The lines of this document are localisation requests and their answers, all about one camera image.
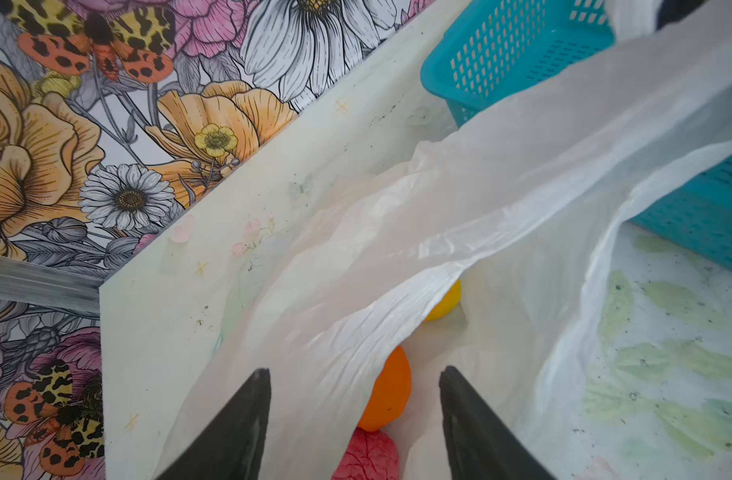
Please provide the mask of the orange toy fruit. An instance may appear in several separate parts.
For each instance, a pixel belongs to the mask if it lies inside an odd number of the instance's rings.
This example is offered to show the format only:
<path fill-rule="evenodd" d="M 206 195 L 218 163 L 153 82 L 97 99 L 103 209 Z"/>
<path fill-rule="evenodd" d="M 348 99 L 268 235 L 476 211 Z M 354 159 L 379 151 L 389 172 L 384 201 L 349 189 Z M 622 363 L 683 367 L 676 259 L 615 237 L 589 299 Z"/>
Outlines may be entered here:
<path fill-rule="evenodd" d="M 398 346 L 386 360 L 375 381 L 358 427 L 375 432 L 398 419 L 412 392 L 412 371 L 404 349 Z"/>

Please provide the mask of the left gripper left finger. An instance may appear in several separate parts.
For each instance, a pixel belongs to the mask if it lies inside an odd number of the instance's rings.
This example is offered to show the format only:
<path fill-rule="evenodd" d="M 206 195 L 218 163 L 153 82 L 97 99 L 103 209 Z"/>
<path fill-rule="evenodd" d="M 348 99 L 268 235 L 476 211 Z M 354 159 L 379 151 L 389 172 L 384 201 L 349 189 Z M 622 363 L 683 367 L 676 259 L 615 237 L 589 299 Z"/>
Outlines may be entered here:
<path fill-rule="evenodd" d="M 269 421 L 271 376 L 255 370 L 161 480 L 255 480 Z"/>

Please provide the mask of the teal plastic basket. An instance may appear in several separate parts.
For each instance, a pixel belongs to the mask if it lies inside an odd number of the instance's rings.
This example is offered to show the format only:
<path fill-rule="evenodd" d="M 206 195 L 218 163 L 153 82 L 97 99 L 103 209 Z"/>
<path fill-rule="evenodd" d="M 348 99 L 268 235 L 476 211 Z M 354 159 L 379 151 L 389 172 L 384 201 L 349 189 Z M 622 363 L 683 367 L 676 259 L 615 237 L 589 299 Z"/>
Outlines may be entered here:
<path fill-rule="evenodd" d="M 421 83 L 462 126 L 493 103 L 610 47 L 606 1 L 474 1 L 421 68 Z M 632 223 L 732 271 L 732 156 Z"/>

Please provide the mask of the white plastic bag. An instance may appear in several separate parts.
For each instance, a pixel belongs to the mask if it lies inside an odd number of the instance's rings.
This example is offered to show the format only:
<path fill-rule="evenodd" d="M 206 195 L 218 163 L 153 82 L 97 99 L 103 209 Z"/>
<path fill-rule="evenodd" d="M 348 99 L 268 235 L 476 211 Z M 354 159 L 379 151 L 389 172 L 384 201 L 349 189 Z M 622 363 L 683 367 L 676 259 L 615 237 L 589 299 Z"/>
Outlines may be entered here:
<path fill-rule="evenodd" d="M 249 376 L 271 402 L 259 477 L 327 479 L 389 355 L 415 393 L 409 479 L 447 479 L 439 379 L 457 368 L 555 476 L 621 224 L 732 154 L 732 1 L 709 1 L 504 99 L 332 194 L 188 394 L 159 476 Z M 424 319 L 457 281 L 461 301 Z"/>

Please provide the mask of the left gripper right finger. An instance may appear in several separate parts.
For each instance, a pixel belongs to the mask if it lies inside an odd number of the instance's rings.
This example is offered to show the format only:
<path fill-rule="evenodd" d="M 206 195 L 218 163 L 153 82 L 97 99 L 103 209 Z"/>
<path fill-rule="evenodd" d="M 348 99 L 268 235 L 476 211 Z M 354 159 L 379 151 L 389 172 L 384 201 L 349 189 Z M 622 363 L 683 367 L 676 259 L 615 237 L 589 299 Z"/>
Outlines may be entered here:
<path fill-rule="evenodd" d="M 462 373 L 440 375 L 443 433 L 453 480 L 538 480 L 553 475 L 520 443 Z"/>

